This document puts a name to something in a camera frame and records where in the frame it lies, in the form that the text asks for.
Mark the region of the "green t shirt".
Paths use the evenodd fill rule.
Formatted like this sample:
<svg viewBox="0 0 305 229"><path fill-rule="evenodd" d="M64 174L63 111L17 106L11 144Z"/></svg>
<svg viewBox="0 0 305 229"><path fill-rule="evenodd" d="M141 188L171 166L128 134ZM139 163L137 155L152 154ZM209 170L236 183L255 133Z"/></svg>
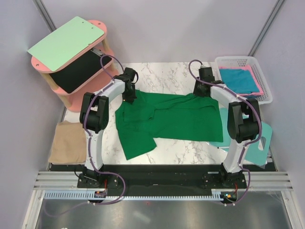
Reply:
<svg viewBox="0 0 305 229"><path fill-rule="evenodd" d="M133 103L123 101L115 112L119 140L127 160L157 147L156 138L222 142L219 104L193 94L136 91Z"/></svg>

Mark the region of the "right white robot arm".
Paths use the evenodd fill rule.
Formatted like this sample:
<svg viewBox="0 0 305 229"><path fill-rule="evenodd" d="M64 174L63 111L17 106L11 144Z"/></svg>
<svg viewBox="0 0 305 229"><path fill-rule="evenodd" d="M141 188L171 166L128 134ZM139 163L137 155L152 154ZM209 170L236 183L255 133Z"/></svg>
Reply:
<svg viewBox="0 0 305 229"><path fill-rule="evenodd" d="M246 99L234 93L221 81L209 83L197 77L195 80L195 95L211 97L228 110L227 131L231 142L223 162L226 171L218 176L219 184L228 188L235 183L234 173L243 169L248 146L257 142L262 135L259 104L254 98Z"/></svg>

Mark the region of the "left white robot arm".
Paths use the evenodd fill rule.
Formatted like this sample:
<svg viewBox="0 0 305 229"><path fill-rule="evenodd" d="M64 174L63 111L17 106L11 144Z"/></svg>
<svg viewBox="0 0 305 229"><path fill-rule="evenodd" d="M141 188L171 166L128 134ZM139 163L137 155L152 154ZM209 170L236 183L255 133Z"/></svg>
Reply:
<svg viewBox="0 0 305 229"><path fill-rule="evenodd" d="M118 96L124 102L132 104L136 99L135 84L138 73L132 68L125 68L123 73L114 76L114 80L102 89L85 93L80 112L80 123L86 134L87 156L85 169L92 171L88 182L93 187L101 187L105 177L99 173L103 166L102 137L109 122L109 105Z"/></svg>

